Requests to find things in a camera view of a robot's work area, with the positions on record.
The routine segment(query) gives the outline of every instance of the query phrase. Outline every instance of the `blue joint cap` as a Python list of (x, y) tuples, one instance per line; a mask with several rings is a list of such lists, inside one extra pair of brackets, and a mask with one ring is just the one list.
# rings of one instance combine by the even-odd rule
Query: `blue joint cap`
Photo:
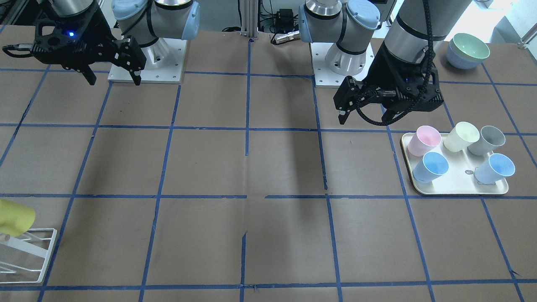
[(369, 30), (376, 30), (380, 20), (380, 12), (375, 4), (368, 0), (349, 0), (347, 11), (349, 16), (361, 26)]
[(200, 5), (194, 1), (190, 7), (188, 18), (186, 20), (185, 29), (183, 29), (183, 35), (181, 40), (193, 40), (198, 35), (198, 29), (200, 28)]
[(147, 0), (112, 0), (112, 12), (118, 21), (128, 19), (146, 7)]
[(313, 43), (311, 33), (309, 32), (308, 19), (306, 18), (306, 11), (304, 5), (299, 6), (299, 31), (300, 40), (306, 43)]

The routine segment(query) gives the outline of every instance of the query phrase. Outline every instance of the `pink cup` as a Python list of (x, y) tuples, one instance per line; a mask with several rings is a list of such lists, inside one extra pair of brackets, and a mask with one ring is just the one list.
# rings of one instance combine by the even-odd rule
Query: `pink cup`
[(408, 152), (414, 156), (423, 156), (442, 142), (440, 132), (431, 126), (421, 126), (408, 144)]

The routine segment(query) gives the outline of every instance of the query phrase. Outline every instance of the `yellow-green cup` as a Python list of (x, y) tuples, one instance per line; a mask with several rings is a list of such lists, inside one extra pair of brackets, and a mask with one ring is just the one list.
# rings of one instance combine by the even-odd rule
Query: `yellow-green cup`
[(0, 233), (19, 236), (32, 227), (34, 220), (31, 207), (0, 199)]

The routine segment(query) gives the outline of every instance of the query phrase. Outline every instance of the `rectangular tray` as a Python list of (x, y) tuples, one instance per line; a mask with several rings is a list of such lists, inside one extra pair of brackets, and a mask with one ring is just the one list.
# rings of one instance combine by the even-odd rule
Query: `rectangular tray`
[(412, 177), (412, 171), (422, 159), (407, 151), (407, 146), (415, 133), (406, 133), (401, 138), (401, 149), (405, 162), (407, 163), (408, 174), (414, 188), (424, 195), (502, 195), (509, 191), (507, 180), (502, 179), (495, 184), (482, 184), (474, 177), (476, 167), (492, 154), (489, 152), (483, 156), (477, 156), (464, 149), (459, 152), (451, 152), (444, 147), (444, 139), (447, 133), (442, 133), (442, 142), (432, 149), (445, 156), (449, 163), (446, 174), (434, 179), (430, 183), (421, 183)]

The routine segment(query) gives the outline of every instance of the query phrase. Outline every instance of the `gray cup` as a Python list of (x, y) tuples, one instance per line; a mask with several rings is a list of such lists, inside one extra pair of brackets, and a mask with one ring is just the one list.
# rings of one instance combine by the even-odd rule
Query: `gray cup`
[(484, 126), (480, 132), (479, 141), (468, 146), (468, 151), (474, 155), (485, 155), (505, 144), (505, 135), (496, 127)]

